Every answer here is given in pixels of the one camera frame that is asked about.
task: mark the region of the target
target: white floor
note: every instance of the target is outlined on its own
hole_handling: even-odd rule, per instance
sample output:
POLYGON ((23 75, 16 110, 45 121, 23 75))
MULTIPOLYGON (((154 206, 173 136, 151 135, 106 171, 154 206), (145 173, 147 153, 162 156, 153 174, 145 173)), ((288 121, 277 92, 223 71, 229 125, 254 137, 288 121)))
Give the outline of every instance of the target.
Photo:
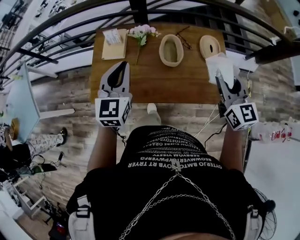
POLYGON ((300 142, 254 142, 245 177, 276 202, 272 240, 294 240, 300 232, 300 142))

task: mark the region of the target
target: wooden table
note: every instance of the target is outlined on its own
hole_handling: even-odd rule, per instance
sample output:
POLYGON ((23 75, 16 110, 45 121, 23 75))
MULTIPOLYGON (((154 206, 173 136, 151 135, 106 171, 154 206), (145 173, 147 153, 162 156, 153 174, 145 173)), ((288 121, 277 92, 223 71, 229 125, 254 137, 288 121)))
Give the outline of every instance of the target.
POLYGON ((115 63, 126 60, 130 64, 130 92, 134 103, 201 103, 216 104, 220 100, 217 86, 209 83, 205 60, 199 50, 199 41, 203 35, 212 35, 220 43, 225 53, 222 33, 196 26, 190 26, 180 35, 192 46, 185 47, 182 62, 177 67, 167 67, 160 60, 158 49, 161 39, 166 34, 176 34, 187 25, 152 23, 161 35, 147 37, 147 44, 140 50, 137 65, 135 60, 138 51, 137 40, 128 37, 125 59, 102 60, 104 36, 98 31, 95 39, 92 72, 90 77, 90 101, 95 103, 98 97, 100 80, 115 63))

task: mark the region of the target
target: tissue paper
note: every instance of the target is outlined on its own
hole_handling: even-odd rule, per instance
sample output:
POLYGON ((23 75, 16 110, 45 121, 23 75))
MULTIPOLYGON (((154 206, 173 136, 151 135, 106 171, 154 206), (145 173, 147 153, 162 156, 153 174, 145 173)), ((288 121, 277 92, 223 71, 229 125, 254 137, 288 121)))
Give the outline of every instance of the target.
POLYGON ((226 55, 221 52, 205 59, 205 61, 210 77, 210 83, 217 84, 216 71, 219 69, 228 87, 230 89, 233 88, 234 76, 238 75, 240 70, 238 67, 233 65, 233 61, 231 59, 227 58, 226 55))

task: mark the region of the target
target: metal railing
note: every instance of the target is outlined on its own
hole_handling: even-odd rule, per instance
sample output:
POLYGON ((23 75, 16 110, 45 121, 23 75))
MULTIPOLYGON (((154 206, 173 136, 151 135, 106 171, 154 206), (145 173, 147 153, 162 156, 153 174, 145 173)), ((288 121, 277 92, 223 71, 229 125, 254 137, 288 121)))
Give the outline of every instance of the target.
MULTIPOLYGON (((246 41, 248 43, 252 43, 258 47, 260 47, 261 49, 256 51, 251 47, 245 47, 243 45, 243 47, 245 47, 246 49, 252 51, 252 53, 248 54, 246 56, 246 59, 250 59, 252 57, 255 57, 257 59, 259 59, 261 57, 262 54, 265 54, 267 51, 271 51, 274 52, 276 51, 277 45, 273 46, 272 45, 272 41, 270 40, 269 37, 261 34, 260 32, 257 32, 247 26, 244 26, 243 24, 239 24, 233 21, 230 21, 228 19, 225 18, 221 18, 221 17, 216 17, 213 15, 209 15, 209 14, 203 14, 203 13, 198 13, 198 12, 193 12, 193 11, 188 11, 188 10, 167 10, 167 9, 158 9, 159 7, 162 6, 166 6, 168 4, 177 2, 179 0, 170 0, 168 2, 163 2, 161 4, 157 4, 154 7, 151 7, 151 5, 159 3, 160 0, 154 0, 151 3, 146 3, 146 0, 139 0, 139 1, 135 1, 135 0, 129 0, 130 6, 124 8, 123 10, 121 10, 120 12, 116 12, 116 13, 112 13, 112 14, 107 14, 107 15, 103 15, 103 16, 98 16, 98 17, 94 17, 88 20, 85 20, 83 22, 79 22, 76 24, 73 24, 69 27, 66 27, 62 30, 59 30, 55 33, 53 33, 52 35, 44 38, 43 40, 39 41, 38 43, 36 43, 35 45, 33 45, 31 48, 29 48, 28 50, 24 50, 22 49, 22 47, 29 42, 30 40, 32 40, 35 36, 37 36, 38 34, 41 34, 41 32, 43 32, 44 30, 46 30, 47 28, 59 23, 60 21, 67 19, 69 17, 72 17, 78 13, 81 13, 83 11, 92 9, 92 8, 96 8, 96 7, 103 7, 107 4, 112 4, 112 3, 117 3, 117 2, 122 2, 124 0, 107 0, 107 1, 99 1, 99 0, 87 0, 84 1, 82 3, 79 3, 75 6, 72 6, 60 13, 58 13, 57 15, 49 18, 48 20, 46 20, 45 22, 43 22, 42 24, 40 24, 38 27, 36 27, 35 29, 33 29, 30 33, 28 33, 22 40, 19 41, 18 44, 16 44, 14 46, 13 49, 11 49, 7 55, 5 56, 5 58, 3 59, 3 61, 0 63, 0 87, 5 87, 8 84, 10 84, 13 80, 9 79, 9 75, 16 71, 16 69, 18 69, 23 63, 27 63, 28 61, 32 60, 33 58, 37 58, 36 61, 28 63, 29 66, 35 66, 35 67, 41 67, 45 64, 47 64, 48 62, 52 62, 52 63, 58 63, 58 60, 65 58, 67 56, 73 55, 73 54, 78 54, 78 53, 82 53, 85 51, 91 51, 93 50, 93 43, 95 40, 95 33, 98 29, 107 29, 109 27, 116 27, 116 26, 120 26, 120 25, 124 25, 127 24, 128 21, 130 20, 134 20, 136 24, 142 23, 149 23, 148 20, 148 14, 165 14, 165 15, 189 15, 189 16, 193 16, 193 17, 199 17, 199 18, 207 18, 207 19, 211 19, 214 21, 218 21, 218 22, 222 22, 222 23, 226 23, 229 24, 231 26, 235 26, 235 27, 239 27, 240 29, 252 33, 254 35, 256 35, 257 37, 265 40, 268 45, 263 44, 261 42, 258 42, 256 40, 253 39, 249 39, 245 36, 242 35, 238 35, 235 34, 233 32, 230 31, 226 31, 226 30, 221 30, 222 33, 233 36, 235 38, 240 38, 243 41, 246 41), (44 42, 53 39, 54 37, 64 34, 72 29, 90 24, 90 23, 95 23, 101 20, 106 20, 103 24, 101 24, 98 28, 96 28, 95 30, 89 30, 87 32, 84 33, 80 33, 76 36, 71 36, 69 38, 66 39, 62 39, 46 48, 44 48, 43 50, 39 51, 39 52, 33 52, 32 50, 36 49, 38 46, 40 46, 41 44, 43 44, 44 42), (62 44, 66 44, 66 43, 70 43, 77 40, 77 43, 73 44, 73 45, 69 45, 67 47, 61 48, 57 51, 54 51, 46 56, 42 55, 47 51, 52 50, 53 48, 62 45, 62 44), (72 50, 74 48, 78 48, 78 47, 84 47, 83 49, 80 50, 76 50, 73 52, 69 52, 67 54, 58 56, 54 59, 51 59, 51 57, 56 56, 59 53, 63 53, 65 51, 69 51, 72 50), (17 58, 15 58, 13 61, 11 61, 9 64, 7 64, 7 62, 16 54, 19 53, 20 56, 18 56, 17 58), (31 56, 27 59, 25 59, 24 61, 20 62, 20 64, 16 64, 17 61, 19 61, 23 56, 31 56)), ((260 25, 261 27, 265 28, 266 30, 268 30, 269 32, 271 32, 272 34, 274 34, 275 36, 279 37, 280 40, 280 44, 279 47, 281 49, 288 49, 289 51, 291 51, 290 55, 295 54, 295 51, 293 51, 293 49, 298 48, 299 47, 299 42, 295 42, 295 41, 291 41, 289 40, 283 33, 281 33, 280 31, 278 31, 277 29, 273 28, 271 25, 269 25, 267 22, 259 19, 258 17, 256 17, 252 12, 250 12, 249 10, 241 7, 240 5, 236 4, 236 3, 231 3, 228 2, 227 0, 188 0, 190 2, 195 2, 195 3, 202 3, 202 4, 206 4, 208 6, 213 6, 216 8, 221 8, 221 9, 225 9, 228 10, 230 12, 232 12, 233 14, 237 14, 240 15, 246 19, 249 19, 255 23, 257 23, 258 25, 260 25)), ((238 43, 234 43, 230 40, 225 40, 226 43, 232 44, 232 45, 236 45, 239 46, 240 44, 238 43)), ((272 62, 272 59, 265 59, 265 62, 272 62)))
POLYGON ((17 0, 11 10, 4 15, 0 27, 0 62, 9 51, 9 46, 26 11, 27 4, 23 0, 17 0))

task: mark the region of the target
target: eyeglasses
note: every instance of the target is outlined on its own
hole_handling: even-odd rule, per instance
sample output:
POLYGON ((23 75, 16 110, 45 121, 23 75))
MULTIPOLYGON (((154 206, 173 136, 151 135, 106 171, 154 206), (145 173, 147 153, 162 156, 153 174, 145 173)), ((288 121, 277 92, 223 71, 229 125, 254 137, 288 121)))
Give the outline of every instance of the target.
POLYGON ((181 31, 179 31, 178 33, 176 33, 176 36, 178 36, 180 38, 181 43, 184 47, 186 47, 187 49, 192 49, 192 46, 187 42, 187 40, 184 39, 184 37, 180 35, 181 32, 183 32, 185 29, 188 29, 188 28, 189 28, 189 26, 182 29, 181 31))

